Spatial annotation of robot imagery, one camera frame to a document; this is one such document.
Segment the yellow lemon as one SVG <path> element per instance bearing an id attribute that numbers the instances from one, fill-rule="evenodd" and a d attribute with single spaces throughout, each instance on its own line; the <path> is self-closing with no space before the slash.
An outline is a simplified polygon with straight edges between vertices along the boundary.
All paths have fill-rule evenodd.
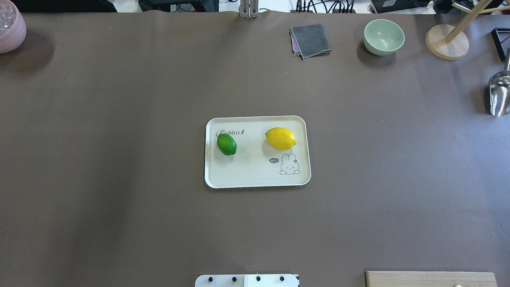
<path id="1" fill-rule="evenodd" d="M 297 143 L 295 134 L 283 127 L 274 127 L 267 130 L 265 137 L 269 145 L 280 150 L 291 149 Z"/>

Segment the green lime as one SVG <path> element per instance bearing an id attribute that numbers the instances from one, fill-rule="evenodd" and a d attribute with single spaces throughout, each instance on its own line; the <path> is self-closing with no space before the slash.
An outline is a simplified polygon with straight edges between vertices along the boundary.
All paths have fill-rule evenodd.
<path id="1" fill-rule="evenodd" d="M 229 156 L 237 152 L 237 143 L 234 138 L 227 133 L 222 133 L 217 136 L 217 147 L 222 154 Z"/>

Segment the cream rabbit tray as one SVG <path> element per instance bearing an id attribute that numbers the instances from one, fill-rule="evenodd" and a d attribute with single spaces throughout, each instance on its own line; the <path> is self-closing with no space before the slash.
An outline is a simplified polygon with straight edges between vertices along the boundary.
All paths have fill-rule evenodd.
<path id="1" fill-rule="evenodd" d="M 265 132 L 274 127 L 292 131 L 297 144 L 275 149 Z M 229 134 L 237 143 L 234 155 L 224 155 L 217 137 Z M 213 118 L 206 124 L 204 179 L 211 188 L 289 187 L 311 179 L 306 122 L 300 116 Z"/>

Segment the wine glass rack tray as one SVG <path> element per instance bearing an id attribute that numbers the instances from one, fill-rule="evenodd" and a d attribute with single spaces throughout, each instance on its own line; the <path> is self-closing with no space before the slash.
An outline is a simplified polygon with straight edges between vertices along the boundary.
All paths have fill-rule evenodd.
<path id="1" fill-rule="evenodd" d="M 501 61 L 505 61 L 507 50 L 509 48 L 509 44 L 505 43 L 509 40 L 510 37 L 510 29 L 509 28 L 494 28 L 490 35 L 492 37 L 492 41 L 494 42 L 496 52 Z"/>

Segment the pink folded cloth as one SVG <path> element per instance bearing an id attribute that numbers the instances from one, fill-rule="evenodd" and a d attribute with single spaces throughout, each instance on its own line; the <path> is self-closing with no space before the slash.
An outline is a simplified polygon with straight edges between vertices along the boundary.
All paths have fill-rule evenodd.
<path id="1" fill-rule="evenodd" d="M 295 40 L 295 37 L 294 37 L 293 33 L 290 32 L 289 35 L 290 35 L 290 38 L 291 38 L 291 45 L 292 45 L 292 53 L 293 53 L 293 55 L 300 56 L 301 55 L 300 54 L 300 50 L 299 50 L 299 47 L 297 45 L 297 42 Z"/>

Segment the grey folded cloth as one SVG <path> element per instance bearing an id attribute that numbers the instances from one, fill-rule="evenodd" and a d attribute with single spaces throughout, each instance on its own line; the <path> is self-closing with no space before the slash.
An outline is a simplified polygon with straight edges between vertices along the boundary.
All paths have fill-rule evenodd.
<path id="1" fill-rule="evenodd" d="M 331 47 L 324 24 L 291 27 L 291 32 L 295 37 L 302 59 L 330 53 Z"/>

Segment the light green bowl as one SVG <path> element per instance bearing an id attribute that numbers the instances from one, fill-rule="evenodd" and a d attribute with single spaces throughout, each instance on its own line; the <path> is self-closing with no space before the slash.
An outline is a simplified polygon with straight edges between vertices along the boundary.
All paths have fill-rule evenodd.
<path id="1" fill-rule="evenodd" d="M 403 30 L 395 22 L 376 19 L 364 28 L 363 43 L 371 54 L 386 56 L 399 50 L 406 38 Z"/>

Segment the bamboo cutting board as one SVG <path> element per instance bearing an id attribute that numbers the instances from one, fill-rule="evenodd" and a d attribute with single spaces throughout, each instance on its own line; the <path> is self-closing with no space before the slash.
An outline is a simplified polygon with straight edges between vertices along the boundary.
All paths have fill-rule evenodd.
<path id="1" fill-rule="evenodd" d="M 367 271 L 368 287 L 497 287 L 489 272 Z"/>

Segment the wooden mug tree stand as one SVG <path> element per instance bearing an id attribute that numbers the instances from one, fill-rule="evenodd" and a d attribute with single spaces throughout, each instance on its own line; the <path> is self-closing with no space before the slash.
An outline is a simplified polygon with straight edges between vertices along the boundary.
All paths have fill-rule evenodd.
<path id="1" fill-rule="evenodd" d="M 480 0 L 472 9 L 453 3 L 453 7 L 465 11 L 467 14 L 456 27 L 449 24 L 437 24 L 430 28 L 425 36 L 426 46 L 433 54 L 444 60 L 454 61 L 464 57 L 469 49 L 469 41 L 463 30 L 479 14 L 508 10 L 509 1 L 505 0 L 504 2 L 505 7 L 490 9 L 486 8 L 490 4 L 490 0 Z"/>

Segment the metal scoop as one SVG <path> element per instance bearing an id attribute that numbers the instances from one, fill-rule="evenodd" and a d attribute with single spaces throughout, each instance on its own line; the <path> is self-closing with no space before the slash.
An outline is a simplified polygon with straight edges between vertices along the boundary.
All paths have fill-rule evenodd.
<path id="1" fill-rule="evenodd" d="M 510 103 L 510 49 L 507 50 L 502 71 L 489 80 L 490 113 L 492 116 L 509 114 Z"/>

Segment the pink bowl with ice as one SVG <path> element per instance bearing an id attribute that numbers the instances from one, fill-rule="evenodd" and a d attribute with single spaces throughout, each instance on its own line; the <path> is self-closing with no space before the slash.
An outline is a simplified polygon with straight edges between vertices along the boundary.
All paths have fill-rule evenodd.
<path id="1" fill-rule="evenodd" d="M 2 0 L 0 6 L 0 53 L 5 54 L 22 45 L 27 35 L 27 26 L 21 12 L 13 2 Z"/>

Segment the aluminium frame post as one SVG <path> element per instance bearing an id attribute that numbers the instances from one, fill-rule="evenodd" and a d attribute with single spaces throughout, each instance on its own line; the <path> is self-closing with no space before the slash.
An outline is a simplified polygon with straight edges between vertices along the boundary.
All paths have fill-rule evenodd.
<path id="1" fill-rule="evenodd" d="M 240 0 L 240 18 L 252 19 L 259 18 L 258 0 Z"/>

